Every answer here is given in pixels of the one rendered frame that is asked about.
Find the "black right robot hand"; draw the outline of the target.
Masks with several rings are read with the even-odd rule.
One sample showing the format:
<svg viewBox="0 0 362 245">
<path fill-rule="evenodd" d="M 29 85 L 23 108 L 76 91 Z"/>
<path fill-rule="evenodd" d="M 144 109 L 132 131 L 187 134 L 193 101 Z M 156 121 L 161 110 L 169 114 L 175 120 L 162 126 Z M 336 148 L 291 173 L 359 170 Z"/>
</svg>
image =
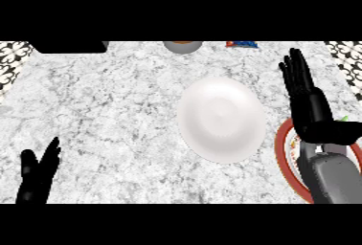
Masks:
<svg viewBox="0 0 362 245">
<path fill-rule="evenodd" d="M 279 69 L 299 139 L 310 144 L 353 145 L 362 137 L 362 122 L 333 119 L 329 102 L 322 90 L 313 85 L 310 67 L 298 49 L 289 49 Z"/>
</svg>

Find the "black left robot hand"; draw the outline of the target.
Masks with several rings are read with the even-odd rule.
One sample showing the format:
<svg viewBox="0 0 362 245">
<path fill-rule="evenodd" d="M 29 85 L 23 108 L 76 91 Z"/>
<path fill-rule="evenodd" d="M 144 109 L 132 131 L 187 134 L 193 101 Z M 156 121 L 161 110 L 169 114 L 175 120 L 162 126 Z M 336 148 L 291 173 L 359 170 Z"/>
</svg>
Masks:
<svg viewBox="0 0 362 245">
<path fill-rule="evenodd" d="M 30 149 L 23 149 L 20 159 L 20 184 L 16 192 L 17 204 L 45 205 L 53 175 L 59 167 L 59 139 L 53 138 L 44 151 L 41 160 L 36 160 Z"/>
</svg>

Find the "red-rimmed plate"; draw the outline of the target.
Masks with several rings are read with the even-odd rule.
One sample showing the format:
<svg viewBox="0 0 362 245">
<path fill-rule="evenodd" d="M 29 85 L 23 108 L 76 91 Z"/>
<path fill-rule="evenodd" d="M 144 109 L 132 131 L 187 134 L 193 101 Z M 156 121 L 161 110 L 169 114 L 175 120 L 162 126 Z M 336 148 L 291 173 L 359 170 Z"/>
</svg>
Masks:
<svg viewBox="0 0 362 245">
<path fill-rule="evenodd" d="M 274 153 L 279 164 L 279 170 L 283 179 L 307 203 L 313 203 L 310 191 L 302 183 L 296 158 L 299 156 L 299 138 L 296 136 L 292 120 L 286 119 L 279 126 L 274 138 Z M 362 148 L 357 144 L 345 148 L 345 157 L 354 163 L 359 173 L 362 174 Z"/>
</svg>

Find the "white plate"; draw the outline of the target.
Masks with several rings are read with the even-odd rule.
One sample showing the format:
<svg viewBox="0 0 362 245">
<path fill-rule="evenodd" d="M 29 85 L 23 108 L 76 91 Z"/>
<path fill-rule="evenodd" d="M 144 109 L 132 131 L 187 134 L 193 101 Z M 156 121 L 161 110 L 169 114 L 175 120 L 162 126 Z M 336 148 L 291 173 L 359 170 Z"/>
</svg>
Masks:
<svg viewBox="0 0 362 245">
<path fill-rule="evenodd" d="M 211 162 L 237 163 L 261 146 L 262 105 L 246 86 L 230 78 L 202 78 L 184 89 L 177 123 L 186 145 Z"/>
</svg>

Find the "blue and red packet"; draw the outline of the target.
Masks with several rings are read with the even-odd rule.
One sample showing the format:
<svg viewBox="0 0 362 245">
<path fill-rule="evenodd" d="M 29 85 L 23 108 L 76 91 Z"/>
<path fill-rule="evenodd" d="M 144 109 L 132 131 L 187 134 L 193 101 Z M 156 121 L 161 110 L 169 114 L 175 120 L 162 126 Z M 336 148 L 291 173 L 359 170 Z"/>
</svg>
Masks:
<svg viewBox="0 0 362 245">
<path fill-rule="evenodd" d="M 226 41 L 226 48 L 258 48 L 254 41 Z"/>
</svg>

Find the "grey cup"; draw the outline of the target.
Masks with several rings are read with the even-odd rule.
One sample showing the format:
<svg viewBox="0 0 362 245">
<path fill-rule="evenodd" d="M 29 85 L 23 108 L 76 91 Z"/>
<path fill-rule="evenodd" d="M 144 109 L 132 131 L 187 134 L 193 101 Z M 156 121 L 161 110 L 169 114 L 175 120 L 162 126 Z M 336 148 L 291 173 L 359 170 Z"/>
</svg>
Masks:
<svg viewBox="0 0 362 245">
<path fill-rule="evenodd" d="M 202 42 L 190 41 L 186 43 L 177 43 L 174 41 L 165 41 L 163 46 L 169 52 L 184 55 L 193 53 L 200 48 Z"/>
</svg>

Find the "black appliance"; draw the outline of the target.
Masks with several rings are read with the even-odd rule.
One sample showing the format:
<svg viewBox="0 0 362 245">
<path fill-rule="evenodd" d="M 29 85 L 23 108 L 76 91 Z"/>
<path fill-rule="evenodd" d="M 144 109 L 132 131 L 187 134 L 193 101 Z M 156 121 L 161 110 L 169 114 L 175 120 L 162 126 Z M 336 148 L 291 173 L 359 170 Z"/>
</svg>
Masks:
<svg viewBox="0 0 362 245">
<path fill-rule="evenodd" d="M 41 54 L 101 54 L 107 51 L 107 41 L 30 41 Z"/>
</svg>

